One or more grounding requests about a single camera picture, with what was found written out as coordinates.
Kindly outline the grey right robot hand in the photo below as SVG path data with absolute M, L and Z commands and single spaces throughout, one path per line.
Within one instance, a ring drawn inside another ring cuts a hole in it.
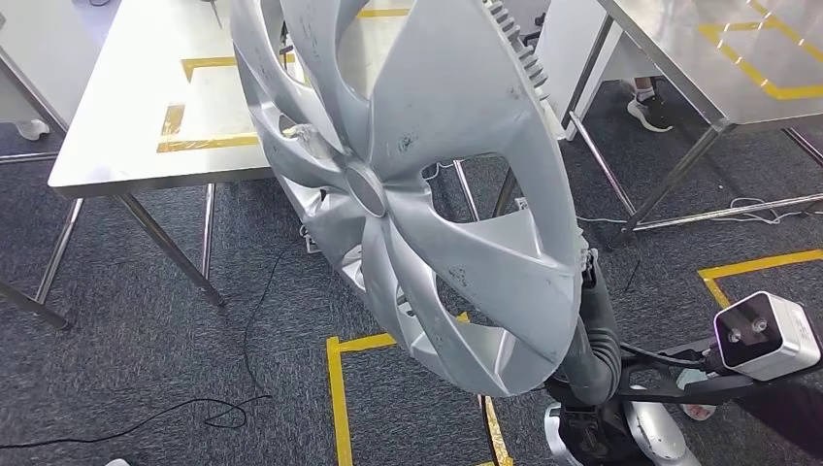
M 619 344 L 614 311 L 609 296 L 607 280 L 599 265 L 599 252 L 587 251 L 585 269 L 582 272 L 581 304 L 579 315 L 590 341 L 605 339 Z

